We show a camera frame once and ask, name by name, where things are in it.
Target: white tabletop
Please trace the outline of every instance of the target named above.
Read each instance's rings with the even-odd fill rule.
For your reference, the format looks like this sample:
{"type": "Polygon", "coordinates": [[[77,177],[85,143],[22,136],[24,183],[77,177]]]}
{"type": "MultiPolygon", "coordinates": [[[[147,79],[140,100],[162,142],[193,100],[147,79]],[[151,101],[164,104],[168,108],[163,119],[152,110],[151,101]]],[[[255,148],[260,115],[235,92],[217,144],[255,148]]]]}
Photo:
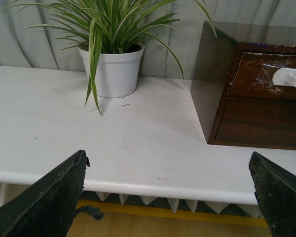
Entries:
{"type": "Polygon", "coordinates": [[[85,73],[0,66],[0,182],[30,185],[86,150],[85,190],[256,204],[253,151],[296,175],[296,151],[207,145],[180,79],[93,100],[85,73]]]}

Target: gray curtain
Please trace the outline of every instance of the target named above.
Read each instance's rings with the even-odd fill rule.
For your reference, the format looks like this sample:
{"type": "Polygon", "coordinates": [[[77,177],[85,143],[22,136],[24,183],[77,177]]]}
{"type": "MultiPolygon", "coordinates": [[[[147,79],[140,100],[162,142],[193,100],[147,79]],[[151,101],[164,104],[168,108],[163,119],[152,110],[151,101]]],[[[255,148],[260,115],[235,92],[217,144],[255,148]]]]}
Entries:
{"type": "MultiPolygon", "coordinates": [[[[0,9],[9,0],[0,0],[0,9]]],[[[53,2],[53,0],[21,0],[20,2],[53,2]]],[[[215,21],[296,26],[296,0],[206,0],[215,21]]],[[[0,65],[84,71],[76,48],[68,46],[57,30],[43,31],[27,27],[52,23],[48,12],[29,7],[16,14],[17,9],[0,11],[0,65]]],[[[175,26],[179,32],[163,29],[160,37],[169,44],[181,61],[185,78],[191,79],[205,16],[193,0],[178,0],[156,14],[177,12],[181,18],[175,26]]],[[[180,70],[166,49],[154,41],[145,42],[140,74],[160,78],[181,78],[180,70]]]]}

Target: wooden drawer unit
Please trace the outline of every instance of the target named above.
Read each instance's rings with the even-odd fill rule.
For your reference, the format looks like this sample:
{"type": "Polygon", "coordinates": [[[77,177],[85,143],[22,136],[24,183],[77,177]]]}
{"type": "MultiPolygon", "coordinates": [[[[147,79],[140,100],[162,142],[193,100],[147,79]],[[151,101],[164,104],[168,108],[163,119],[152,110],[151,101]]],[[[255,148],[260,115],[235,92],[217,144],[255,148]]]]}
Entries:
{"type": "Polygon", "coordinates": [[[204,23],[191,95],[208,144],[296,150],[296,28],[204,23]]]}

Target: yellow stripe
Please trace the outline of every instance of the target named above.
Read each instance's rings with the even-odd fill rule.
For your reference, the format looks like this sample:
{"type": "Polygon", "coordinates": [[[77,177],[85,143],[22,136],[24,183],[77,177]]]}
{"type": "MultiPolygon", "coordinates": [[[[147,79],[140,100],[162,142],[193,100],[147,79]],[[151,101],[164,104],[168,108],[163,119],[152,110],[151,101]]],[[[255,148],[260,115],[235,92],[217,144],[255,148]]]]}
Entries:
{"type": "Polygon", "coordinates": [[[77,204],[77,208],[91,205],[99,207],[101,211],[107,212],[118,212],[125,214],[134,215],[145,215],[145,216],[156,216],[156,217],[167,217],[176,219],[187,219],[196,221],[208,221],[216,223],[225,224],[235,224],[235,225],[247,225],[247,226],[260,226],[267,227],[267,223],[264,219],[253,218],[253,217],[243,217],[243,216],[233,216],[233,215],[223,215],[223,214],[213,214],[205,212],[195,212],[191,211],[181,211],[178,210],[173,213],[170,209],[148,207],[148,206],[134,206],[134,205],[122,205],[118,203],[108,203],[101,201],[83,200],[80,199],[77,204]]]}

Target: drawer front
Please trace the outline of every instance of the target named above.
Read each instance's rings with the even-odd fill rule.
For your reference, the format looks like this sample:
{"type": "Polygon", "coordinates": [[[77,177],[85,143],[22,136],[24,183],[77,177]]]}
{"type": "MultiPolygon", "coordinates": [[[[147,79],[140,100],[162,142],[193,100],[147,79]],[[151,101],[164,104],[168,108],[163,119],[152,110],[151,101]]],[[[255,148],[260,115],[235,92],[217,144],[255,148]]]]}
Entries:
{"type": "Polygon", "coordinates": [[[244,52],[229,97],[296,100],[296,88],[272,83],[279,67],[296,68],[296,55],[244,52]]]}
{"type": "Polygon", "coordinates": [[[228,98],[212,144],[296,150],[296,101],[228,98]]]}

